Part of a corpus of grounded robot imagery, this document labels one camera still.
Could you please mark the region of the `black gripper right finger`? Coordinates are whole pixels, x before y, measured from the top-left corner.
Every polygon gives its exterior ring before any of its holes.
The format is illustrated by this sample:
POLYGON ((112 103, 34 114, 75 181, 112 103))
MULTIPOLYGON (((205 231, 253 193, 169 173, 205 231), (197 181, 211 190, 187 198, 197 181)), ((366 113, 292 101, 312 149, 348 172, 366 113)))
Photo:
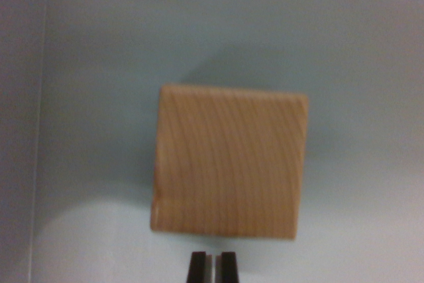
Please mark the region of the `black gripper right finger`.
POLYGON ((215 258, 215 283, 239 283, 236 252, 222 252, 215 258))

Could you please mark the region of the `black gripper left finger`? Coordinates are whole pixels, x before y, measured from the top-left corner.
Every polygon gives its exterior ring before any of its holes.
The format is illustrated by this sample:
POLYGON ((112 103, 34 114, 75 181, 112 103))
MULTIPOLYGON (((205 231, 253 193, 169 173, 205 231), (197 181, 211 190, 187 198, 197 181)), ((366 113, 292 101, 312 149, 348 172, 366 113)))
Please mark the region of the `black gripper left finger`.
POLYGON ((189 269, 187 273, 187 283, 211 283, 212 280, 212 259, 205 251, 192 252, 189 269))

